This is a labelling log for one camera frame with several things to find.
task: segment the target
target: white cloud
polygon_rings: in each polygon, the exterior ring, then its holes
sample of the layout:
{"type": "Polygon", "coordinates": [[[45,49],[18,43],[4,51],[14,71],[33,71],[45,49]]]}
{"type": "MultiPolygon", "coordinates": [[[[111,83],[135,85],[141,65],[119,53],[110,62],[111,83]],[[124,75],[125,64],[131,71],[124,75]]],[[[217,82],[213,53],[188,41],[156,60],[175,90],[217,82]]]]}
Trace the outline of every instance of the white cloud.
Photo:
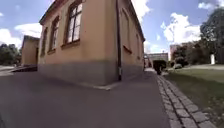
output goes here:
{"type": "Polygon", "coordinates": [[[217,0],[220,7],[224,7],[224,0],[217,0]]]}
{"type": "Polygon", "coordinates": [[[20,48],[22,41],[17,37],[12,37],[8,29],[0,29],[0,44],[15,44],[16,47],[20,48]]]}
{"type": "Polygon", "coordinates": [[[153,43],[150,43],[149,41],[144,42],[144,52],[147,54],[162,53],[162,52],[167,52],[167,51],[168,50],[161,48],[161,46],[158,44],[153,44],[153,43]]]}
{"type": "Polygon", "coordinates": [[[143,17],[151,11],[151,9],[147,6],[148,2],[149,0],[132,0],[133,6],[140,22],[142,22],[143,17]]]}
{"type": "Polygon", "coordinates": [[[147,54],[150,53],[150,45],[151,43],[149,41],[144,42],[144,53],[147,53],[147,54]]]}
{"type": "Polygon", "coordinates": [[[212,10],[212,9],[215,8],[215,6],[213,4],[211,4],[211,3],[204,3],[204,2],[202,2],[202,3],[198,4],[198,8],[200,8],[200,9],[207,9],[207,10],[211,9],[212,10]]]}
{"type": "Polygon", "coordinates": [[[163,28],[163,29],[166,29],[166,24],[165,24],[165,22],[163,22],[163,23],[161,24],[160,27],[163,28]]]}
{"type": "Polygon", "coordinates": [[[40,37],[42,26],[39,23],[22,24],[22,25],[17,25],[15,27],[15,30],[21,32],[24,35],[40,37]]]}
{"type": "Polygon", "coordinates": [[[156,40],[159,41],[161,39],[160,35],[156,35],[156,40]]]}
{"type": "Polygon", "coordinates": [[[214,10],[217,7],[224,7],[224,0],[214,0],[213,3],[201,2],[198,4],[198,8],[200,9],[214,10]]]}
{"type": "Polygon", "coordinates": [[[171,18],[168,26],[165,26],[165,23],[161,25],[164,36],[169,42],[184,43],[200,40],[200,25],[192,25],[188,21],[188,16],[176,13],[172,13],[171,18]]]}
{"type": "Polygon", "coordinates": [[[4,14],[0,12],[0,17],[2,17],[2,16],[4,16],[4,14]]]}

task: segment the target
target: tree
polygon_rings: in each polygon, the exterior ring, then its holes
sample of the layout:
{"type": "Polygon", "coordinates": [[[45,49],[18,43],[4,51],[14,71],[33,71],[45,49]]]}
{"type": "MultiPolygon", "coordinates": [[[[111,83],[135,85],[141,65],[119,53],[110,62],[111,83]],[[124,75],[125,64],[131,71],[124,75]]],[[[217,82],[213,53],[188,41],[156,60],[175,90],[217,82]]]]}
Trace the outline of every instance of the tree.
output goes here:
{"type": "Polygon", "coordinates": [[[14,44],[0,46],[0,65],[17,64],[20,58],[21,54],[14,44]]]}
{"type": "Polygon", "coordinates": [[[207,42],[212,53],[224,46],[224,9],[218,8],[201,27],[201,39],[207,42]]]}
{"type": "Polygon", "coordinates": [[[179,46],[176,51],[173,52],[172,58],[175,60],[178,57],[186,57],[186,46],[179,46]]]}

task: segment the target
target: roof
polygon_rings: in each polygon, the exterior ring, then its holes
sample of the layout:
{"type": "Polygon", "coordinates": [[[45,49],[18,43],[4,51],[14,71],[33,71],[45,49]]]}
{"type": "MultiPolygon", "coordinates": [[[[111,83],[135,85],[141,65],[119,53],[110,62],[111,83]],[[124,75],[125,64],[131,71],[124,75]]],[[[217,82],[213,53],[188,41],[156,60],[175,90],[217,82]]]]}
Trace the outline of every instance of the roof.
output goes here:
{"type": "Polygon", "coordinates": [[[143,40],[143,42],[144,42],[144,41],[145,41],[145,37],[144,37],[144,34],[143,34],[143,32],[142,32],[142,27],[141,27],[140,22],[139,22],[139,20],[138,20],[136,11],[135,11],[135,9],[134,9],[134,6],[133,6],[131,0],[124,0],[124,1],[127,2],[127,4],[128,4],[128,7],[129,7],[129,9],[130,9],[130,11],[131,11],[131,14],[132,14],[132,16],[134,17],[134,22],[136,23],[137,29],[138,29],[138,31],[140,32],[140,34],[141,34],[141,38],[142,38],[142,40],[143,40]]]}
{"type": "Polygon", "coordinates": [[[24,35],[24,40],[36,40],[36,41],[39,41],[40,38],[37,38],[37,37],[33,37],[33,36],[29,36],[29,35],[24,35]]]}
{"type": "MultiPolygon", "coordinates": [[[[46,13],[43,15],[43,17],[41,18],[41,20],[39,21],[41,25],[43,25],[44,21],[47,19],[47,17],[49,15],[51,15],[54,10],[56,10],[58,7],[60,7],[61,5],[63,5],[64,2],[66,2],[67,0],[55,0],[51,6],[48,8],[48,10],[46,11],[46,13]]],[[[143,35],[143,32],[142,32],[142,28],[141,28],[141,25],[139,23],[139,20],[138,20],[138,17],[137,17],[137,14],[135,12],[135,9],[134,9],[134,6],[131,2],[131,0],[124,0],[125,2],[127,2],[127,5],[128,5],[128,8],[130,9],[130,12],[131,12],[131,15],[134,17],[134,22],[137,26],[137,29],[138,31],[140,32],[140,36],[143,40],[143,42],[145,41],[145,37],[143,35]]]]}
{"type": "Polygon", "coordinates": [[[43,25],[43,23],[45,22],[45,20],[47,19],[47,17],[49,17],[59,6],[62,5],[62,3],[64,3],[67,0],[55,0],[51,6],[47,9],[47,11],[45,12],[45,14],[42,16],[42,18],[40,19],[39,23],[41,25],[43,25]]]}
{"type": "Polygon", "coordinates": [[[169,55],[169,53],[150,53],[148,56],[156,56],[156,55],[169,55]]]}

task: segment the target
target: cobblestone edging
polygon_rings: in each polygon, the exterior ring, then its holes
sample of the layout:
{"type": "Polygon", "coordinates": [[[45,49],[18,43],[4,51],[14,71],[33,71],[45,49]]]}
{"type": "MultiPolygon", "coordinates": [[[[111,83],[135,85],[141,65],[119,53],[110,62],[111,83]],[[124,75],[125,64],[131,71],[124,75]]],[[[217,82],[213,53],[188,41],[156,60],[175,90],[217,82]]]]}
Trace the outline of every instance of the cobblestone edging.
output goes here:
{"type": "Polygon", "coordinates": [[[158,76],[159,90],[171,128],[216,128],[176,86],[158,76]]]}

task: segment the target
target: bush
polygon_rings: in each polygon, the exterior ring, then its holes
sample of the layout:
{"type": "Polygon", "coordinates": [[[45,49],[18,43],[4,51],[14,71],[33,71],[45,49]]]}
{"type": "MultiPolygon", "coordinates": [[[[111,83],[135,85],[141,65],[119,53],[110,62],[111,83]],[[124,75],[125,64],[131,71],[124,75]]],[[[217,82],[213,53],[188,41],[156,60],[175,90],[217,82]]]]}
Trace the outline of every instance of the bush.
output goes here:
{"type": "Polygon", "coordinates": [[[171,62],[171,63],[170,63],[170,66],[171,66],[171,67],[173,67],[174,65],[175,65],[175,63],[174,63],[174,62],[171,62]]]}
{"type": "Polygon", "coordinates": [[[185,59],[183,57],[178,57],[175,59],[175,63],[176,64],[181,64],[182,67],[188,65],[188,62],[185,61],[185,59]]]}
{"type": "Polygon", "coordinates": [[[153,68],[157,71],[160,69],[160,67],[162,69],[165,69],[166,68],[166,61],[164,60],[155,60],[153,61],[153,68]]]}

